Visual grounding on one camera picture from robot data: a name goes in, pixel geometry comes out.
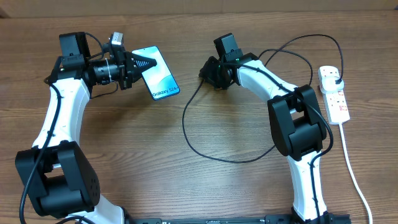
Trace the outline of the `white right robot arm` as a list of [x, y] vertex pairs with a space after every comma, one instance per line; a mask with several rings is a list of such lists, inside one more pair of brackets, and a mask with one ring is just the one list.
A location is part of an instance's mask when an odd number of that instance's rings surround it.
[[320, 112], [312, 87], [297, 87], [268, 70], [252, 53], [244, 54], [233, 34], [214, 41], [218, 57], [210, 57], [199, 76], [215, 88], [236, 83], [267, 103], [272, 140], [287, 158], [294, 203], [291, 223], [334, 223], [326, 208], [320, 180], [323, 140], [331, 129]]

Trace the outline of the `white power strip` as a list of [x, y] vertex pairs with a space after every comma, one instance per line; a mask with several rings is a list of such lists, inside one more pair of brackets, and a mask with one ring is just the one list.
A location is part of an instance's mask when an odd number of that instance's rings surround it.
[[[318, 69], [319, 84], [321, 77], [337, 77], [340, 79], [340, 74], [336, 67], [325, 65]], [[330, 124], [343, 124], [350, 120], [343, 90], [329, 94], [322, 93], [322, 95], [326, 108], [326, 115]]]

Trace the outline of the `Galaxy S24+ smartphone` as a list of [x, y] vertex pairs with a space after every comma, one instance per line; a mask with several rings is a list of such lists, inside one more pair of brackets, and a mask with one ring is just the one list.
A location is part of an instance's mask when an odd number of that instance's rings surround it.
[[155, 59], [157, 65], [142, 73], [143, 80], [153, 100], [177, 95], [180, 88], [174, 79], [158, 46], [150, 46], [132, 51], [133, 54]]

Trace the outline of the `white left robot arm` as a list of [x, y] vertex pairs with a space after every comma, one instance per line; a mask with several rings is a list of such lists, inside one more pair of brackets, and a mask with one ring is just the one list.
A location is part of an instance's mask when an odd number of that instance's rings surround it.
[[102, 196], [100, 183], [83, 151], [83, 113], [95, 85], [117, 84], [127, 89], [156, 66], [153, 58], [128, 52], [123, 35], [114, 33], [100, 53], [90, 54], [86, 32], [59, 37], [62, 54], [44, 80], [50, 102], [42, 129], [32, 147], [16, 155], [24, 184], [21, 202], [60, 223], [132, 223], [128, 212]]

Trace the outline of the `white charger plug adapter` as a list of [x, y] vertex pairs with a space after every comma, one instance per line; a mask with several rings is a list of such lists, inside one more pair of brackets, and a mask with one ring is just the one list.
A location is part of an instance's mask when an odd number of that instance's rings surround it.
[[320, 90], [323, 94], [334, 93], [343, 90], [345, 83], [340, 81], [337, 83], [339, 78], [337, 77], [321, 77], [320, 79]]

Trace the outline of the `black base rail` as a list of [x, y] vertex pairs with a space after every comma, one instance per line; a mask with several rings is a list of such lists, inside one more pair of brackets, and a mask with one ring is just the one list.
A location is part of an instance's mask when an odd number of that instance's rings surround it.
[[265, 217], [251, 218], [187, 218], [162, 220], [160, 218], [132, 218], [125, 219], [128, 224], [291, 224], [291, 223], [324, 223], [324, 224], [351, 224], [349, 215], [334, 215], [327, 213], [321, 220], [299, 221], [293, 215], [266, 215]]

